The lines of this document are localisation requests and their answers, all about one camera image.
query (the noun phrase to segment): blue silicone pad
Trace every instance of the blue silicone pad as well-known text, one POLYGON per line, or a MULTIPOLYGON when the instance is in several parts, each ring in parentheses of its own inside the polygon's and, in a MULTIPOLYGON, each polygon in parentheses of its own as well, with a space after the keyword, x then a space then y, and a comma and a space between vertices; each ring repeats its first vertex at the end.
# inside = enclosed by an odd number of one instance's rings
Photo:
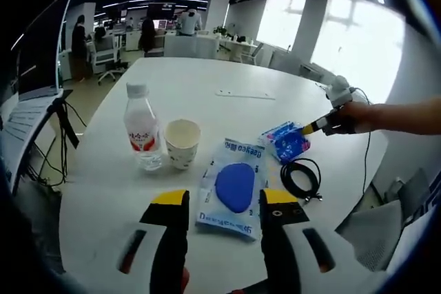
POLYGON ((251 204, 254 170, 246 163, 234 163, 223 168, 216 177, 216 195, 234 213, 242 213, 251 204))

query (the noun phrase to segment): plastic packaging bag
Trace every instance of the plastic packaging bag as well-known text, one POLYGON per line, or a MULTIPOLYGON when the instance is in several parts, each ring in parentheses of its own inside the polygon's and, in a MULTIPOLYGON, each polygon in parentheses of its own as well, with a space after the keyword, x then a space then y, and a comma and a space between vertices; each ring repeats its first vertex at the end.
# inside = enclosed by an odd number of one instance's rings
POLYGON ((223 145, 216 150, 210 166, 201 180, 196 225, 210 225, 238 233, 251 240, 256 240, 259 237, 258 199, 260 190, 267 187, 264 154, 264 147, 225 139, 223 145), (246 163, 255 171, 252 201, 247 210, 242 213, 234 213, 229 210, 219 200, 215 189, 218 173, 224 167, 234 163, 246 163))
POLYGON ((299 132, 301 127, 298 123, 285 122, 264 132, 259 137, 259 143, 281 164, 286 165, 311 147, 309 140, 299 132))

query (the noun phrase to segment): bottle label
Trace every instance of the bottle label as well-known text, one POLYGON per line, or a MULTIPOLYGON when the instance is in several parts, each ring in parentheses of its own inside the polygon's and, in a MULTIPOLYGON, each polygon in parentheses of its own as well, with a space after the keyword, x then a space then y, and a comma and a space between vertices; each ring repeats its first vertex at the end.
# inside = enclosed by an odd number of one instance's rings
POLYGON ((131 132, 129 139, 135 151, 157 151, 161 146, 158 128, 150 132, 131 132))

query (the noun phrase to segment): bottle cap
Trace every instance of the bottle cap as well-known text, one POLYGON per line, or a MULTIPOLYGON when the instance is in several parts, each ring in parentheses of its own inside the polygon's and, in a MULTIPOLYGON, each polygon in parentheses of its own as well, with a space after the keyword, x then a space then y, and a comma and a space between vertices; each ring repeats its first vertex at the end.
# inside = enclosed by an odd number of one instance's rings
POLYGON ((142 98, 147 96, 146 84, 127 83, 127 95, 129 98, 142 98))

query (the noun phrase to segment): plastic bottle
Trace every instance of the plastic bottle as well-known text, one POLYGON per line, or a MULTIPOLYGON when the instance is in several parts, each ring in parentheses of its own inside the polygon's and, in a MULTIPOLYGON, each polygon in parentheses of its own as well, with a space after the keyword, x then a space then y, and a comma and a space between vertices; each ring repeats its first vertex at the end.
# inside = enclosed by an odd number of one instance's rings
POLYGON ((136 160, 145 170, 156 170, 162 165, 161 139, 158 120, 147 99, 147 86, 127 83, 127 96, 124 123, 136 160))

